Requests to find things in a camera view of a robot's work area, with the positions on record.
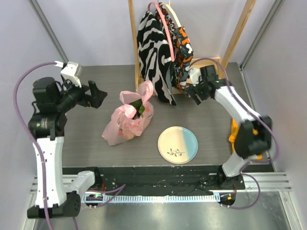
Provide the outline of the pink plastic bag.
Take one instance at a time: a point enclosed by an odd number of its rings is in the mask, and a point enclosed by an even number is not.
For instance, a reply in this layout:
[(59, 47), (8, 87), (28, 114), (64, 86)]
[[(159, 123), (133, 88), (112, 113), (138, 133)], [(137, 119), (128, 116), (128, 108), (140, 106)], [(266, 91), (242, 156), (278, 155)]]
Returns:
[[(153, 92), (154, 87), (149, 80), (141, 83), (136, 92), (120, 92), (119, 99), (122, 105), (115, 109), (102, 134), (110, 146), (139, 137), (148, 127), (154, 115), (154, 107), (149, 102)], [(143, 117), (133, 119), (136, 109), (130, 103), (139, 99), (142, 100), (145, 111), (142, 114)]]

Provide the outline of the fake mangosteen green leaves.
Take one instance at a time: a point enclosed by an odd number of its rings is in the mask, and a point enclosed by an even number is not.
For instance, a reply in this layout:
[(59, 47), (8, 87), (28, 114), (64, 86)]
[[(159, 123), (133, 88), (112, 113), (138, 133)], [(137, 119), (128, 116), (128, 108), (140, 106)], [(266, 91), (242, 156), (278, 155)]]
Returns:
[(145, 107), (141, 99), (131, 102), (130, 105), (132, 105), (136, 109), (136, 114), (134, 115), (133, 119), (143, 117), (142, 114), (145, 111)]

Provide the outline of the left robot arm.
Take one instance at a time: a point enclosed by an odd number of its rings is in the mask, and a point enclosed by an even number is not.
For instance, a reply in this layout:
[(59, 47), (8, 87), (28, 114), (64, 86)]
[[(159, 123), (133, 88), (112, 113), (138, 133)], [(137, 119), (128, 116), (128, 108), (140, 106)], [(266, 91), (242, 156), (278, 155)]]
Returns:
[(69, 185), (63, 182), (62, 148), (66, 113), (76, 105), (99, 108), (107, 92), (94, 81), (75, 86), (71, 80), (59, 83), (52, 77), (33, 84), (34, 113), (28, 123), (34, 138), (37, 163), (37, 194), (34, 206), (28, 209), (30, 219), (75, 218), (81, 209), (81, 198), (88, 189), (97, 191), (103, 179), (97, 167), (86, 167)]

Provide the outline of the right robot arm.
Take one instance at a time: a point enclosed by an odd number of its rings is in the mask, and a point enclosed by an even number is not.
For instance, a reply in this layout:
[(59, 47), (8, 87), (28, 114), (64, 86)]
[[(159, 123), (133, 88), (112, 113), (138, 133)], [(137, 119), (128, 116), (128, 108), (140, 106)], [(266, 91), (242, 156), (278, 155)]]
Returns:
[(217, 185), (222, 189), (228, 189), (238, 180), (243, 168), (250, 161), (258, 160), (271, 148), (272, 119), (252, 110), (225, 79), (201, 80), (198, 84), (187, 87), (186, 92), (196, 104), (209, 98), (216, 100), (238, 125), (234, 151), (217, 171)]

